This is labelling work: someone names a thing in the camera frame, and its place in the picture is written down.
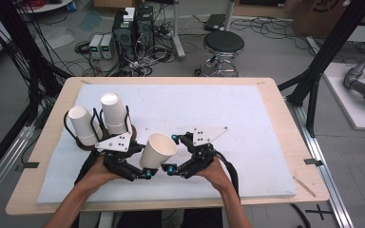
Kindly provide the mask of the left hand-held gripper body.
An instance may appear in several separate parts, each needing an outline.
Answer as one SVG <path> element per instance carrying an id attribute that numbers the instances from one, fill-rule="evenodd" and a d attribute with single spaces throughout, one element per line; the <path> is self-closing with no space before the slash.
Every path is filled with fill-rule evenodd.
<path id="1" fill-rule="evenodd" d="M 95 151 L 104 156 L 104 167 L 123 179 L 134 181 L 137 178 L 136 168 L 127 162 L 137 152 L 135 145 L 131 143 L 131 133 L 123 133 L 111 136 L 106 140 L 95 144 Z"/>

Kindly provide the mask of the single white paper cup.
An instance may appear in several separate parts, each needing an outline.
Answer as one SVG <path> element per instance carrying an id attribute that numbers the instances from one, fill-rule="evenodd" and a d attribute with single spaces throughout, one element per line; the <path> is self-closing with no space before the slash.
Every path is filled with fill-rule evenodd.
<path id="1" fill-rule="evenodd" d="M 158 169 L 178 151 L 175 142 L 168 136 L 155 133 L 148 137 L 147 144 L 140 158 L 142 168 Z"/>

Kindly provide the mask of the black wire cup holder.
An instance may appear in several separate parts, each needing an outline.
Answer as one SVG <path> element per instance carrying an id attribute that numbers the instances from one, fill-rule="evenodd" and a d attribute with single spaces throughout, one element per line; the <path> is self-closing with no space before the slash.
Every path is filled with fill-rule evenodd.
<path id="1" fill-rule="evenodd" d="M 134 131 L 134 128 L 133 128 L 133 125 L 130 121 L 130 117 L 129 117 L 129 109 L 128 109 L 128 106 L 126 105 L 125 106 L 126 108 L 126 117 L 125 117 L 125 123 L 126 123 L 126 129 L 128 133 L 131 133 L 132 134 L 132 137 L 131 137 L 131 140 L 132 138 L 134 137 L 135 135 L 135 131 Z M 75 135 L 75 131 L 74 131 L 74 128 L 72 126 L 72 123 L 70 121 L 70 118 L 68 117 L 68 111 L 66 112 L 65 116 L 64 116 L 64 128 L 65 130 L 70 134 L 70 136 L 74 139 L 74 141 L 76 142 L 76 145 L 85 150 L 85 151 L 88 151 L 88 150 L 93 150 L 95 149 L 95 145 L 92 145 L 92 146 L 84 146 L 81 144 L 81 142 L 77 139 L 76 135 Z M 93 109 L 93 113 L 90 113 L 93 118 L 98 122 L 99 126 L 101 127 L 102 131 L 103 131 L 103 137 L 98 141 L 101 142 L 103 140 L 106 140 L 108 139 L 109 137 L 111 136 L 117 136 L 115 134 L 110 134 L 106 128 L 106 124 L 105 124 L 105 121 L 103 119 L 103 110 L 101 110 L 100 112 L 97 111 L 96 108 Z"/>

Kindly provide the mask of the tall stack of paper cups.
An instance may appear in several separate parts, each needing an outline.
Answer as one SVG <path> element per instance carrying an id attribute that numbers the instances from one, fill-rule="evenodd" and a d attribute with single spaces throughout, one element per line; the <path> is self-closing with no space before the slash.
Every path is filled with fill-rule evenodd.
<path id="1" fill-rule="evenodd" d="M 124 134 L 126 129 L 126 108 L 120 96 L 114 92 L 107 92 L 101 97 L 105 124 L 110 134 Z"/>

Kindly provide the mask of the person's left hand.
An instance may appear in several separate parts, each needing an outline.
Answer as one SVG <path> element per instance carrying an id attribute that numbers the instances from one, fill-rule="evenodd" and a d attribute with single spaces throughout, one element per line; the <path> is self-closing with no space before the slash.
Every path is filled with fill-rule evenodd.
<path id="1" fill-rule="evenodd" d="M 120 176 L 107 170 L 104 166 L 104 157 L 100 156 L 77 185 L 87 193 L 92 194 L 109 181 L 119 178 Z"/>

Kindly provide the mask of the person's dark trousers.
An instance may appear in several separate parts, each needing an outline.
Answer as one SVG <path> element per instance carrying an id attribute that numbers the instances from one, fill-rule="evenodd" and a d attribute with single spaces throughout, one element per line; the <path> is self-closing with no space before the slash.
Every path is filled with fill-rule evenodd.
<path id="1" fill-rule="evenodd" d="M 116 228 L 223 228 L 222 210 L 206 208 L 125 212 Z"/>

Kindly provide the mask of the white foam board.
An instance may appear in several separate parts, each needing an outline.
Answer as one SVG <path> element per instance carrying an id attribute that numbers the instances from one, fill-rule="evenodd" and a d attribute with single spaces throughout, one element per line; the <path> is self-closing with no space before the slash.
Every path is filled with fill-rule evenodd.
<path id="1" fill-rule="evenodd" d="M 244 198 L 289 198 L 297 194 L 260 90 L 256 85 L 83 85 L 75 105 L 100 109 L 107 92 L 128 105 L 138 143 L 148 136 L 192 132 L 194 128 L 226 127 L 211 142 L 233 163 Z M 48 164 L 37 203 L 61 202 L 76 180 L 89 152 L 63 130 Z M 113 180 L 89 202 L 204 200 L 218 192 L 201 177 L 188 180 L 159 170 L 151 180 Z"/>

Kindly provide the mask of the white table leg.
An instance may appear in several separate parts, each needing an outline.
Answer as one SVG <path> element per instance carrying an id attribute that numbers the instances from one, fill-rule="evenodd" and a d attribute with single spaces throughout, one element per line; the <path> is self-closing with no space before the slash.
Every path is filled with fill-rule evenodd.
<path id="1" fill-rule="evenodd" d="M 113 212 L 102 212 L 99 217 L 98 228 L 113 228 L 113 221 Z"/>

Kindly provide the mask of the grey power supply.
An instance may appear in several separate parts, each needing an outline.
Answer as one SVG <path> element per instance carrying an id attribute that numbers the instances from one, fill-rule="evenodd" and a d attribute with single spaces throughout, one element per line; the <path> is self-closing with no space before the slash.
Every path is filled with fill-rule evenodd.
<path id="1" fill-rule="evenodd" d="M 101 50 L 104 59 L 111 59 L 113 54 L 112 35 L 105 34 L 101 41 Z"/>
<path id="2" fill-rule="evenodd" d="M 103 39 L 102 35 L 96 34 L 93 36 L 93 38 L 91 39 L 90 43 L 89 43 L 89 50 L 90 50 L 90 54 L 91 57 L 93 59 L 102 59 L 103 58 L 103 54 L 101 52 L 101 41 Z"/>

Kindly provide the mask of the small white box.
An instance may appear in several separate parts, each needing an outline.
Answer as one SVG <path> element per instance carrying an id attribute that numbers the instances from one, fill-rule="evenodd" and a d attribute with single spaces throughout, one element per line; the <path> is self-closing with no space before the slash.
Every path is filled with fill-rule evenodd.
<path id="1" fill-rule="evenodd" d="M 123 19 L 127 22 L 132 22 L 135 17 L 135 9 L 134 8 L 125 8 Z"/>

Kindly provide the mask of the black tape cross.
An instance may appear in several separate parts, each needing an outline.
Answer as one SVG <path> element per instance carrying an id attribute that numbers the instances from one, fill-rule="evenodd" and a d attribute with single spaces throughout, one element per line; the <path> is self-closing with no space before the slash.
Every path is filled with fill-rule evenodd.
<path id="1" fill-rule="evenodd" d="M 305 212 L 308 213 L 308 214 L 318 214 L 321 220 L 325 220 L 326 215 L 332 215 L 333 214 L 332 211 L 322 210 L 319 204 L 317 204 L 316 209 L 306 209 Z"/>

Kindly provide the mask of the round white table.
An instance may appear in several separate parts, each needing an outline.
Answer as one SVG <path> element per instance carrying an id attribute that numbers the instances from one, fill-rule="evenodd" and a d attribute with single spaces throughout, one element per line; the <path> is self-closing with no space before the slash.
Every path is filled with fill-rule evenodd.
<path id="1" fill-rule="evenodd" d="M 31 7 L 26 2 L 23 2 L 16 9 L 18 12 L 22 12 L 22 13 L 40 13 L 40 12 L 47 12 L 47 11 L 51 11 L 51 10 L 57 10 L 57 9 L 66 7 L 68 4 L 71 4 L 73 2 L 74 2 L 74 0 L 61 0 L 61 3 L 58 3 L 58 4 L 45 3 L 45 5 L 42 7 Z"/>

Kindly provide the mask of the white platform board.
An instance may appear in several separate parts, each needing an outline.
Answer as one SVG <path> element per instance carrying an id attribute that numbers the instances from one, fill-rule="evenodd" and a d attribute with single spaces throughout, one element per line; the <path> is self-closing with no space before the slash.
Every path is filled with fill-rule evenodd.
<path id="1" fill-rule="evenodd" d="M 365 130 L 365 99 L 343 85 L 345 74 L 352 67 L 353 64 L 331 63 L 324 72 L 324 78 L 353 129 Z"/>

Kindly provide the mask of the aluminium rail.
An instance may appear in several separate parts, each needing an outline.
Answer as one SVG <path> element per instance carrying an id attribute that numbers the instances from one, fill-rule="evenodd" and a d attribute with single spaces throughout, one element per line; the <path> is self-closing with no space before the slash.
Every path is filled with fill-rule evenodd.
<path id="1" fill-rule="evenodd" d="M 23 126 L 14 139 L 9 140 L 9 146 L 3 150 L 3 158 L 0 160 L 0 185 L 28 145 L 34 131 L 34 126 Z"/>
<path id="2" fill-rule="evenodd" d="M 350 218 L 348 210 L 341 198 L 336 183 L 329 169 L 328 163 L 324 158 L 323 152 L 318 141 L 306 127 L 306 114 L 302 107 L 286 103 L 292 116 L 298 125 L 299 132 L 305 141 L 311 157 L 316 161 L 317 170 L 319 171 L 325 186 L 329 193 L 329 204 L 332 208 L 336 223 L 339 228 L 355 228 Z"/>

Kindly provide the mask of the black frame post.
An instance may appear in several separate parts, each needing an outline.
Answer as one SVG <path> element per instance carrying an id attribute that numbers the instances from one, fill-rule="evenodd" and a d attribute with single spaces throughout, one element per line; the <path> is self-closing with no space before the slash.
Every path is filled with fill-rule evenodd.
<path id="1" fill-rule="evenodd" d="M 350 5 L 339 18 L 312 63 L 298 76 L 278 85 L 279 91 L 296 86 L 286 97 L 287 101 L 296 107 L 302 107 L 304 99 L 309 97 L 305 126 L 313 138 L 319 81 L 364 16 L 365 0 L 350 0 Z"/>

